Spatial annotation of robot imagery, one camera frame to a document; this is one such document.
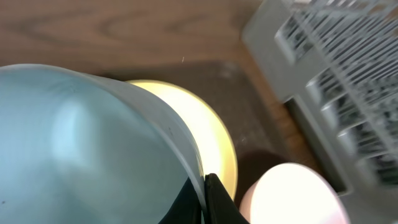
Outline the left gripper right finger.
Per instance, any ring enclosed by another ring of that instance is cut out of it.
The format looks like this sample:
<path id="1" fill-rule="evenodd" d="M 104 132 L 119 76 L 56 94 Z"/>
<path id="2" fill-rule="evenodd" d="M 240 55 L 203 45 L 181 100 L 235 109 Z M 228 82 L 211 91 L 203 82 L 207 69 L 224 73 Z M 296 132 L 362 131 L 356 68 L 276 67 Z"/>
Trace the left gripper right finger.
<path id="1" fill-rule="evenodd" d="M 205 176 L 206 224 L 249 224 L 216 174 Z"/>

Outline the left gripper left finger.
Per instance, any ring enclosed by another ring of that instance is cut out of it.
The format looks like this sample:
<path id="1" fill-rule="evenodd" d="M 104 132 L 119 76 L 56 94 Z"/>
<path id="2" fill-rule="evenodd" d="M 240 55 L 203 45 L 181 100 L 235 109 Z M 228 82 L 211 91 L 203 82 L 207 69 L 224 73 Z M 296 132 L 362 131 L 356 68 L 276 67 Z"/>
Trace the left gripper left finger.
<path id="1" fill-rule="evenodd" d="M 201 224 L 201 205 L 190 179 L 159 224 Z"/>

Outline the pink bowl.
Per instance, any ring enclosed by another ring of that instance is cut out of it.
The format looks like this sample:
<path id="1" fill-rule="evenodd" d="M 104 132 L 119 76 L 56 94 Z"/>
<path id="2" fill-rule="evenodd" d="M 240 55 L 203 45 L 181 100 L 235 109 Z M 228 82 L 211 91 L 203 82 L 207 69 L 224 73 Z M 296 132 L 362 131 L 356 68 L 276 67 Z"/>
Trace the pink bowl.
<path id="1" fill-rule="evenodd" d="M 350 223 L 330 184 L 297 163 L 279 164 L 265 172 L 244 194 L 239 211 L 249 223 Z"/>

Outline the light blue bowl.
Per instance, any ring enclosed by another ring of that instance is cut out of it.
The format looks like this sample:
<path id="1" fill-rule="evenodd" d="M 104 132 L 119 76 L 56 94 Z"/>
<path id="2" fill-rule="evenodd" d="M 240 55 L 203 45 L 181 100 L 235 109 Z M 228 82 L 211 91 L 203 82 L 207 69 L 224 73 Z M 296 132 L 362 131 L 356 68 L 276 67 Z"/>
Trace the light blue bowl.
<path id="1" fill-rule="evenodd" d="M 163 100 L 132 84 L 39 64 L 1 68 L 2 223 L 159 223 L 198 146 Z"/>

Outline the grey dishwasher rack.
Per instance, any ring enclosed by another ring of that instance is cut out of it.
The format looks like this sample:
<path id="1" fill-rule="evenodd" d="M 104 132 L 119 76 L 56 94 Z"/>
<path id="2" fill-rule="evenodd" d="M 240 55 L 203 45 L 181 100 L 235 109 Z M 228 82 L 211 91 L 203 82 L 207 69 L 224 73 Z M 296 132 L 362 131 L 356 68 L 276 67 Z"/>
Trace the grey dishwasher rack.
<path id="1" fill-rule="evenodd" d="M 353 223 L 397 222 L 397 2 L 265 0 L 243 41 Z"/>

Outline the yellow plate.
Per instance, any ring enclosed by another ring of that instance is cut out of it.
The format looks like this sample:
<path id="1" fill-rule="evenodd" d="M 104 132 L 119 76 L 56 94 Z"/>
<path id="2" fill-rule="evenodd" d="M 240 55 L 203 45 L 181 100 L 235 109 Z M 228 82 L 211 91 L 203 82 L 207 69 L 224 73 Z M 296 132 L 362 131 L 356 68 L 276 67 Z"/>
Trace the yellow plate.
<path id="1" fill-rule="evenodd" d="M 238 162 L 233 141 L 216 112 L 194 93 L 157 80 L 129 80 L 166 102 L 188 126 L 198 146 L 204 174 L 216 174 L 231 199 L 238 183 Z"/>

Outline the brown serving tray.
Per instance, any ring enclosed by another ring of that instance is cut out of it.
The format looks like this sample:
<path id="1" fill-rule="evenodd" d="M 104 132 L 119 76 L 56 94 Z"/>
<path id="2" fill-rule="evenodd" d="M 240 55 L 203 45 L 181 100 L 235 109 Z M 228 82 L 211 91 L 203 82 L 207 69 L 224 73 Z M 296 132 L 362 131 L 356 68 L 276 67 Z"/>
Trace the brown serving tray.
<path id="1" fill-rule="evenodd" d="M 231 62 L 210 61 L 156 67 L 110 68 L 99 76 L 120 81 L 158 80 L 180 86 L 203 99 L 226 125 L 238 158 L 234 203 L 272 166 L 296 162 L 323 174 L 307 144 L 294 152 L 244 70 Z"/>

